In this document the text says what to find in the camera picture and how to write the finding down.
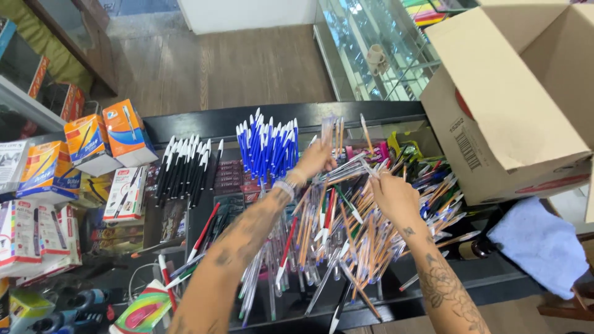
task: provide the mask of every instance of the cloth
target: cloth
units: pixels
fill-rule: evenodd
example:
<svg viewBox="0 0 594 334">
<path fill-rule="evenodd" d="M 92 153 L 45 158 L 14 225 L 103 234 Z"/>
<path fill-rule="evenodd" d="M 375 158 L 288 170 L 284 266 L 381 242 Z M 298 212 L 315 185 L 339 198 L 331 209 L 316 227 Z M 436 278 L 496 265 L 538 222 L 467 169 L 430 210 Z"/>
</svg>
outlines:
<svg viewBox="0 0 594 334">
<path fill-rule="evenodd" d="M 487 233 L 501 252 L 559 297 L 573 298 L 573 283 L 589 268 L 575 227 L 550 214 L 537 197 L 521 200 Z"/>
</svg>

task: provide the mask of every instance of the glass shelf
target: glass shelf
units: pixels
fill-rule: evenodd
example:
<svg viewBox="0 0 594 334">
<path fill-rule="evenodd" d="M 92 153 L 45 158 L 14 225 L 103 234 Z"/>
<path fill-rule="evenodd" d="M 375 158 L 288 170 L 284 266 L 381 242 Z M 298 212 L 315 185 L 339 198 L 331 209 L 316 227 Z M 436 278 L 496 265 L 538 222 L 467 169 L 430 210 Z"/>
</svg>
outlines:
<svg viewBox="0 0 594 334">
<path fill-rule="evenodd" d="M 440 64 L 398 0 L 319 0 L 314 29 L 338 100 L 418 100 Z M 385 56 L 382 71 L 372 46 Z"/>
</svg>

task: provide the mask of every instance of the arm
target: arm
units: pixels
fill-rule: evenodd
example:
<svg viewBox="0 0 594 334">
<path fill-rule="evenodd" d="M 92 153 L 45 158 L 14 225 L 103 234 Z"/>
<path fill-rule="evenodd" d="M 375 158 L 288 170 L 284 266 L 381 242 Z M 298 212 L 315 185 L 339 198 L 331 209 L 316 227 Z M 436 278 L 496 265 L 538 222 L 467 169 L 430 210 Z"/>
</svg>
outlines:
<svg viewBox="0 0 594 334">
<path fill-rule="evenodd" d="M 297 184 L 324 167 L 336 166 L 330 146 L 313 144 L 287 180 Z M 274 188 L 238 216 L 219 235 L 198 265 L 176 311 L 168 334 L 227 333 L 229 315 L 241 275 L 256 256 L 290 201 Z"/>
<path fill-rule="evenodd" d="M 435 332 L 489 334 L 475 303 L 435 246 L 419 216 L 419 192 L 389 173 L 372 179 L 374 198 L 392 221 L 415 259 L 421 292 Z"/>
</svg>

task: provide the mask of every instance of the hand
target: hand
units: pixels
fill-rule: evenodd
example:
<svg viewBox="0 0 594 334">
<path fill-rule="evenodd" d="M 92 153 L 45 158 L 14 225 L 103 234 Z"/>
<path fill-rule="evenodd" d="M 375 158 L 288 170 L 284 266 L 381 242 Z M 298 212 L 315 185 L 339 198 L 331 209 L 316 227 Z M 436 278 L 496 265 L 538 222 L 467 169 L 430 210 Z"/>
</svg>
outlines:
<svg viewBox="0 0 594 334">
<path fill-rule="evenodd" d="M 369 179 L 373 188 L 374 200 L 381 212 L 403 235 L 406 229 L 428 231 L 427 225 L 419 214 L 419 192 L 402 178 L 393 177 L 383 169 L 379 178 Z"/>
<path fill-rule="evenodd" d="M 331 153 L 331 144 L 322 144 L 320 140 L 315 141 L 303 152 L 299 162 L 293 169 L 295 172 L 292 175 L 300 176 L 302 178 L 300 182 L 304 184 L 308 178 L 323 170 L 330 172 L 333 168 L 336 168 L 336 160 L 332 158 Z"/>
</svg>

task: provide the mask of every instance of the barcode label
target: barcode label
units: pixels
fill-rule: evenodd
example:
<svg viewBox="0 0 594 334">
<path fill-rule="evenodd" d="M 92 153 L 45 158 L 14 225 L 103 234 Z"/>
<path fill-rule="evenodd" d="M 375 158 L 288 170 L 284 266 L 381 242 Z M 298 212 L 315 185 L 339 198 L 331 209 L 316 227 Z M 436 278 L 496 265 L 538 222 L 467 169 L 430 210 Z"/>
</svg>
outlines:
<svg viewBox="0 0 594 334">
<path fill-rule="evenodd" d="M 476 157 L 475 151 L 472 149 L 472 145 L 466 138 L 466 134 L 464 132 L 460 133 L 457 136 L 454 136 L 456 141 L 458 142 L 458 147 L 464 156 L 464 160 L 470 167 L 470 171 L 472 172 L 473 169 L 481 166 L 481 161 Z"/>
</svg>

